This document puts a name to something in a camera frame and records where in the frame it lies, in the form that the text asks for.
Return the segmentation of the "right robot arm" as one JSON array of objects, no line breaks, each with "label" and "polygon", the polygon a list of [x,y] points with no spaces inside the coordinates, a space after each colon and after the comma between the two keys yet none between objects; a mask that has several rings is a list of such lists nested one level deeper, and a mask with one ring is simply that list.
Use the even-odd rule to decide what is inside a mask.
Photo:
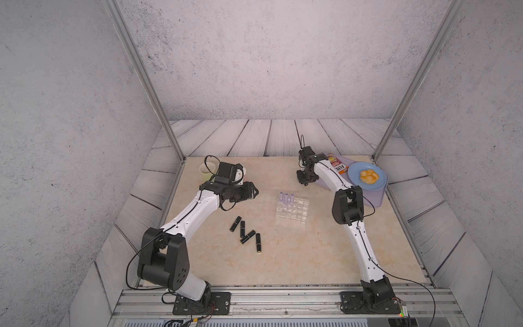
[{"label": "right robot arm", "polygon": [[361,187],[345,180],[324,154],[316,154],[310,147],[299,151],[299,165],[300,170],[296,174],[300,184],[307,186],[321,179],[334,192],[332,216],[347,230],[359,265],[362,291],[340,296],[342,312],[399,314],[399,301],[388,277],[377,263],[366,234]]}]

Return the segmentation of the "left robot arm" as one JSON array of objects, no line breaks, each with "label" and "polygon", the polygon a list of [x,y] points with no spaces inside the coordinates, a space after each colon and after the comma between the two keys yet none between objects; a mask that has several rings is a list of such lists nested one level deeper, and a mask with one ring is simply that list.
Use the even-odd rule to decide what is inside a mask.
[{"label": "left robot arm", "polygon": [[210,284],[190,272],[188,244],[205,220],[223,204],[256,198],[258,189],[245,181],[241,164],[221,162],[201,184],[193,200],[170,222],[148,229],[142,238],[137,276],[174,294],[207,306]]}]

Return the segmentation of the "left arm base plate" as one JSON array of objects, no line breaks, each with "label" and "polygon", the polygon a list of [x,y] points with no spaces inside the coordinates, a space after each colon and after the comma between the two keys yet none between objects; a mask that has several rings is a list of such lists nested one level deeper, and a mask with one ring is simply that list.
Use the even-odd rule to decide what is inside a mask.
[{"label": "left arm base plate", "polygon": [[199,301],[177,296],[172,314],[175,316],[227,316],[230,313],[230,292],[205,292]]}]

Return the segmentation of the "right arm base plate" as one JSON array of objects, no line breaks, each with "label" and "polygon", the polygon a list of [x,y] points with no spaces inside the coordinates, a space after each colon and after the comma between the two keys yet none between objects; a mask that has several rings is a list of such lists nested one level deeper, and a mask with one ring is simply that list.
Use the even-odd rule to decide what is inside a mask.
[{"label": "right arm base plate", "polygon": [[398,301],[383,296],[373,296],[367,291],[341,292],[340,310],[350,315],[399,315]]}]

